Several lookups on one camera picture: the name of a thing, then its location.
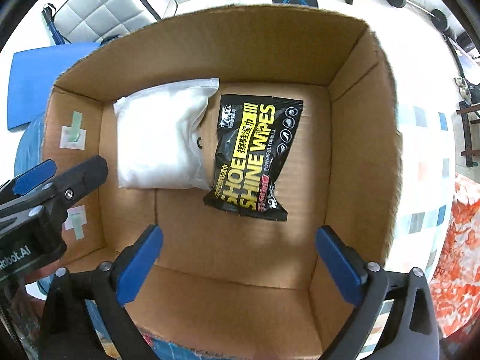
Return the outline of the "dark wooden chair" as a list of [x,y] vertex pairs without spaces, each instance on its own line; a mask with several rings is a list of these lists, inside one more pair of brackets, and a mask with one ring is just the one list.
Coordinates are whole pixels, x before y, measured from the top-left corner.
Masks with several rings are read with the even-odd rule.
[[477,167],[479,164],[474,161],[479,156],[479,150],[473,148],[472,127],[479,126],[479,105],[471,106],[465,100],[459,102],[459,110],[456,113],[461,118],[465,149],[460,156],[465,159],[465,165],[469,168]]

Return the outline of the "plaid checkered blanket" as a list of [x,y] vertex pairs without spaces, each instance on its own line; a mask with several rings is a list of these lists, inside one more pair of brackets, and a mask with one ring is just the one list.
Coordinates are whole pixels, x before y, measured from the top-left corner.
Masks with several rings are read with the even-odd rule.
[[407,273],[422,269],[430,281],[451,217],[455,184],[455,139],[449,105],[399,101],[402,136],[401,189],[393,234],[383,267]]

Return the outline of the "left white padded chair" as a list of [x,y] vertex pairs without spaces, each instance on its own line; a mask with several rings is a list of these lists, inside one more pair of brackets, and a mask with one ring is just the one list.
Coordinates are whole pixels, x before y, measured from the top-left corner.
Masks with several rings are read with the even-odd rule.
[[147,0],[67,0],[51,19],[61,44],[107,43],[161,17]]

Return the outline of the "open cardboard box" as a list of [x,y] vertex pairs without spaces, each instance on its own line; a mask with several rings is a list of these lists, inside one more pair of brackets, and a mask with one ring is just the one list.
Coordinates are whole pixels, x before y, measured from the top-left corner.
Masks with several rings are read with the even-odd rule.
[[[205,186],[126,189],[120,166],[173,156],[166,124],[186,96],[157,97],[136,127],[120,101],[159,85],[219,80],[193,141]],[[146,226],[163,247],[127,310],[144,332],[218,358],[316,359],[352,308],[317,236],[329,225],[382,263],[400,187],[395,84],[361,19],[308,7],[202,10],[114,40],[64,72],[42,153],[65,171],[100,155],[106,182],[81,200],[71,271],[118,256]]]

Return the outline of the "blue foam mat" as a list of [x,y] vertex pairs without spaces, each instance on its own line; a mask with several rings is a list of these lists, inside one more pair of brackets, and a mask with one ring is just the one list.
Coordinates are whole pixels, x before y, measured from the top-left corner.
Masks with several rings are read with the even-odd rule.
[[7,129],[29,124],[45,112],[57,78],[99,47],[97,42],[78,42],[14,53],[7,92]]

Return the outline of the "floor barbell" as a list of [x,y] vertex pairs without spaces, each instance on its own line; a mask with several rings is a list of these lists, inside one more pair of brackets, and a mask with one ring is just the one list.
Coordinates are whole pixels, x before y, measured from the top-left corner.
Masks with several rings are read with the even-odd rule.
[[393,8],[403,8],[407,4],[412,7],[422,11],[423,13],[430,16],[430,20],[434,27],[440,32],[446,32],[449,28],[448,19],[444,13],[439,9],[427,10],[413,0],[386,0]]

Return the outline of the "blue striped quilt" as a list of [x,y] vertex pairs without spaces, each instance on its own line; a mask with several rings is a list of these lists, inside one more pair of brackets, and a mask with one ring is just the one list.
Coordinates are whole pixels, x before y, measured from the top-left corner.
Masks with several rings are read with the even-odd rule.
[[44,137],[45,114],[41,113],[25,129],[16,152],[14,175],[28,171],[42,162],[41,145]]

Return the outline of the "white soft pouch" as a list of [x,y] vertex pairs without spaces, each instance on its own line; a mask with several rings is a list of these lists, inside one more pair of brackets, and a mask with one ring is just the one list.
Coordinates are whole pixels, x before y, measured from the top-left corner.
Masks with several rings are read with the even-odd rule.
[[118,186],[125,189],[209,189],[199,125],[217,78],[145,88],[113,105]]

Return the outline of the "orange floral blanket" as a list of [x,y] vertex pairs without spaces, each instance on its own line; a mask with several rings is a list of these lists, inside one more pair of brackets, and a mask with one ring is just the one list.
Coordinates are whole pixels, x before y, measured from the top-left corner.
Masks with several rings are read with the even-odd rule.
[[451,219],[430,282],[433,308],[445,337],[479,311],[479,184],[457,174]]

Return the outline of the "black shoe shine wipes pack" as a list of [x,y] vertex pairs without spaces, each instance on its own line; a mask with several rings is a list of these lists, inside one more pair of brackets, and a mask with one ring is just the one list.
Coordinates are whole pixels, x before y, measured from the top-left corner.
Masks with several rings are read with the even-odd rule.
[[275,188],[303,109],[303,101],[290,98],[221,95],[213,186],[203,202],[241,216],[287,221]]

